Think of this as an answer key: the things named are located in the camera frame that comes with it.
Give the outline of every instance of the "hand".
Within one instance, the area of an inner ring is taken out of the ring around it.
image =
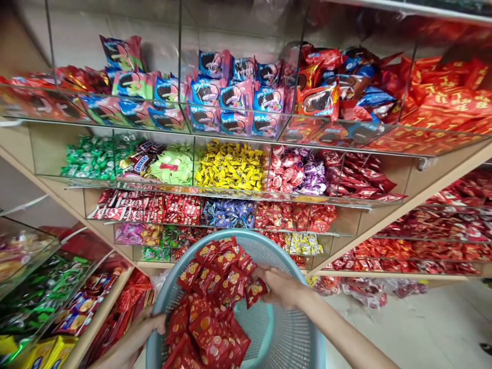
[[[270,292],[262,296],[266,303],[277,303],[284,309],[301,309],[300,302],[312,293],[312,290],[301,281],[277,268],[261,265],[254,273],[265,281]]]
[[[157,330],[161,335],[166,332],[165,314],[151,316],[152,308],[148,306],[143,309],[123,337],[91,369],[132,368],[152,332]]]

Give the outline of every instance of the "wrapped candy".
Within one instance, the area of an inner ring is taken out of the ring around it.
[[[196,171],[196,185],[237,190],[260,191],[263,151],[252,150],[246,143],[220,143],[212,140]]]

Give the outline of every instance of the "plastic basket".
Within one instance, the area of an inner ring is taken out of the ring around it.
[[[195,253],[212,240],[236,236],[237,243],[255,263],[264,263],[289,273],[305,283],[301,271],[290,256],[269,238],[249,230],[223,230],[196,242],[179,259],[166,278],[154,306],[153,314],[170,312],[177,307],[184,291],[177,279],[195,257]],[[251,339],[241,368],[321,368],[325,367],[325,340],[307,316],[296,310],[258,301],[246,309],[245,299],[234,308],[234,316]],[[168,357],[165,335],[154,332],[147,341],[146,368],[160,369]]]

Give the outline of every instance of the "tile floor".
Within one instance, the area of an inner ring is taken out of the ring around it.
[[[478,346],[492,343],[492,289],[478,281],[390,298],[380,311],[344,295],[326,300],[402,369],[492,368],[492,356]],[[145,353],[134,368],[145,368]],[[346,368],[327,341],[326,369]]]

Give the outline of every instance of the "plastic bag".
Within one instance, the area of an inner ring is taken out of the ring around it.
[[[171,271],[171,269],[166,269],[165,271],[163,271],[158,276],[150,277],[150,282],[152,283],[152,286],[154,286],[154,291],[155,291],[156,296],[159,295],[160,289],[162,288],[162,285],[164,284],[170,271]]]

